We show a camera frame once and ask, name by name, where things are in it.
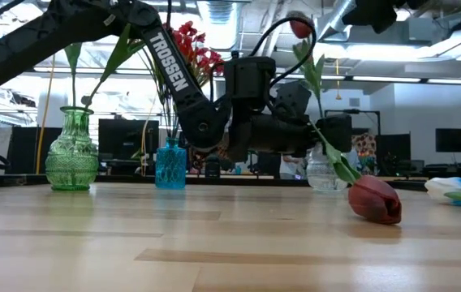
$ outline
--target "ceiling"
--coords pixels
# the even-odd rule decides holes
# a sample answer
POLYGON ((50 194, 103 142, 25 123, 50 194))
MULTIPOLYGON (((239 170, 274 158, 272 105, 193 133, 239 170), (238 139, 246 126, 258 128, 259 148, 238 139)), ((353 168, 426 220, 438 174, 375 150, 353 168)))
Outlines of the ceiling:
MULTIPOLYGON (((202 3, 192 0, 186 0, 185 2, 187 3, 187 8, 185 11, 189 12, 197 12, 197 7, 200 7, 197 6, 197 4, 201 5, 202 3)), ((211 2, 212 3, 205 2, 205 5, 216 5, 213 3, 218 1, 211 2)), ((421 13, 422 17, 430 17, 428 15, 434 15, 438 13, 448 15, 450 13, 461 11, 461 0, 430 0, 429 2, 431 5, 428 6, 427 11, 405 10, 403 14, 410 15, 414 13, 421 13)), ((5 3, 6 2, 0 1, 0 6, 4 5, 5 3)), ((159 11, 165 11, 165 1, 147 1, 147 3, 156 6, 159 11)), ((179 6, 178 1, 174 1, 174 3, 176 6, 179 6)), ((308 16, 317 18, 323 16, 325 13, 328 13, 333 9, 334 0, 236 0, 233 5, 236 5, 238 12, 236 15, 237 38, 235 49, 239 49, 244 54, 248 54, 259 41, 263 31, 268 27, 267 24, 273 22, 276 18, 281 17, 283 14, 286 14, 289 9, 304 11, 304 13, 308 16)), ((3 17, 0 18, 0 37, 18 28, 27 21, 41 15, 43 11, 45 11, 46 6, 48 6, 48 2, 28 0, 7 12, 3 17)), ((161 12, 161 18, 165 18, 164 12, 161 12)), ((214 24, 213 17, 208 17, 206 14, 204 14, 203 11, 198 14, 190 14, 187 12, 174 13, 171 18, 171 23, 174 28, 177 28, 188 20, 193 21, 195 27, 200 30, 203 30, 203 28, 211 30, 211 28, 213 28, 212 25, 214 24)), ((225 43, 230 37, 231 36, 228 36, 225 33, 212 33, 210 37, 210 44, 218 45, 220 43, 225 43)), ((109 36, 98 41, 84 44, 84 49, 80 55, 78 67, 103 68, 106 65, 106 61, 110 56, 111 50, 113 49, 117 40, 118 38, 116 36, 109 36)), ((277 36, 274 35, 267 39, 265 48, 263 50, 264 55, 269 55, 274 58, 279 69, 282 71, 283 69, 287 69, 295 65, 296 60, 293 53, 291 52, 291 47, 297 42, 299 42, 299 40, 293 36, 289 25, 284 24, 278 30, 277 36)), ((51 65, 51 57, 48 57, 45 61, 37 64, 37 67, 51 67, 51 65)), ((62 50, 56 54, 55 66, 68 67, 66 55, 62 50)), ((145 69, 145 65, 141 57, 134 55, 128 59, 120 67, 120 69, 145 69)), ((324 73, 339 73, 340 75, 420 75, 424 77, 461 77, 461 62, 383 62, 342 58, 338 61, 330 60, 327 62, 325 65, 324 73)), ((36 90, 34 88, 41 88, 41 86, 45 86, 47 82, 46 76, 48 76, 48 74, 41 74, 41 77, 25 76, 16 80, 12 80, 0 88, 0 96, 3 96, 3 93, 6 90, 13 90, 28 98, 32 98, 34 101, 38 101, 39 89, 36 90)), ((92 84, 94 82, 94 79, 82 79, 81 81, 82 84, 92 84)), ((150 107, 150 101, 153 99, 153 94, 142 94, 142 92, 153 92, 153 86, 151 86, 152 84, 147 81, 142 81, 141 83, 141 85, 138 85, 138 82, 121 82, 120 79, 115 79, 113 82, 110 81, 101 87, 99 96, 106 96, 108 99, 118 101, 120 105, 119 108, 121 110, 148 110, 150 107), (141 91, 139 94, 131 94, 138 95, 138 101, 128 99, 127 92, 139 91, 141 91)), ((332 88, 336 85, 334 82, 329 82, 325 83, 324 86, 332 88)), ((366 83, 350 82, 344 83, 341 88, 364 89, 368 86, 369 84, 366 83)))

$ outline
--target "person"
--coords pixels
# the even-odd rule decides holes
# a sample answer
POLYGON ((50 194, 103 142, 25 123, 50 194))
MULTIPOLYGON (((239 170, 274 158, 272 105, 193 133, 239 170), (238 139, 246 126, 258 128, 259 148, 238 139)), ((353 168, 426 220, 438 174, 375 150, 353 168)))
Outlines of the person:
POLYGON ((290 155, 281 155, 281 165, 279 166, 280 179, 296 179, 297 168, 303 160, 294 158, 290 155))
POLYGON ((359 153, 355 147, 351 147, 351 151, 346 155, 347 162, 354 170, 361 170, 362 164, 360 163, 359 153))

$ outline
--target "ceiling light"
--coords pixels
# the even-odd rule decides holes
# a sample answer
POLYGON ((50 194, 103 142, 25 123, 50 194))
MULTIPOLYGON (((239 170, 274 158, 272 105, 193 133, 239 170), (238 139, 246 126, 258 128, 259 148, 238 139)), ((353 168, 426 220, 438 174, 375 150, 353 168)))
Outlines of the ceiling light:
POLYGON ((344 80, 344 76, 340 75, 323 75, 321 76, 321 80, 344 80))
MULTIPOLYGON (((51 67, 34 67, 36 72, 51 72, 51 67)), ((70 68, 54 68, 55 73, 70 73, 70 68)))
MULTIPOLYGON (((34 71, 36 72, 51 72, 52 67, 34 67, 34 71)), ((77 68, 75 69, 77 73, 90 73, 90 74, 102 74, 104 69, 102 68, 77 68)), ((55 73, 71 73, 70 68, 54 68, 55 73)))
POLYGON ((117 74, 150 75, 149 70, 117 69, 117 74))
POLYGON ((427 83, 461 85, 461 79, 428 79, 427 83))
POLYGON ((411 16, 411 13, 412 12, 407 9, 396 11, 396 21, 405 21, 411 16))
POLYGON ((347 57, 366 61, 410 62, 424 57, 414 46, 408 45, 350 45, 347 57))
POLYGON ((396 82, 396 83, 417 83, 420 78, 407 77, 376 77, 376 76, 354 76, 354 81, 372 81, 372 82, 396 82))
POLYGON ((313 56, 322 56, 325 55, 325 58, 348 58, 347 51, 341 45, 330 45, 325 43, 316 43, 313 48, 313 56))

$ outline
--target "tulip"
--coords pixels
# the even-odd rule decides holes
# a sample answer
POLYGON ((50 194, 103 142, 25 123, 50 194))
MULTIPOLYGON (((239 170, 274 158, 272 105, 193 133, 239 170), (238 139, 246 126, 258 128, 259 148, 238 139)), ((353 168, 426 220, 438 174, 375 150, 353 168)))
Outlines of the tulip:
POLYGON ((381 224, 398 224, 402 220, 399 195, 387 182, 372 175, 357 179, 348 191, 348 202, 355 214, 381 224))
MULTIPOLYGON (((313 25, 311 19, 309 19, 303 12, 301 11, 290 11, 287 13, 287 17, 299 17, 308 21, 309 24, 313 25)), ((299 39, 304 39, 310 37, 312 35, 312 29, 308 27, 308 25, 303 24, 299 21, 292 20, 290 22, 290 28, 292 32, 295 34, 296 37, 299 39)))
POLYGON ((432 178, 425 183, 431 199, 443 204, 461 206, 461 200, 453 200, 445 196, 450 192, 461 192, 461 178, 432 178))

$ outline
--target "textured vase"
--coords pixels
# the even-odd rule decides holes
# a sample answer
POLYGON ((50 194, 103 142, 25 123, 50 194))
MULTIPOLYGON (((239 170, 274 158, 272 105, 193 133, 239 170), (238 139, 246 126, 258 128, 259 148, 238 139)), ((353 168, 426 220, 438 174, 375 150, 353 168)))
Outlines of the textured vase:
POLYGON ((97 175, 98 151, 89 134, 90 109, 65 106, 61 135, 50 145, 46 177, 56 191, 86 191, 97 175))
POLYGON ((310 152, 306 175, 314 191, 342 191, 347 187, 347 183, 338 178, 334 167, 328 162, 320 143, 310 152))
POLYGON ((179 148, 179 140, 166 139, 166 146, 157 151, 155 185, 166 189, 185 188, 187 153, 179 148))

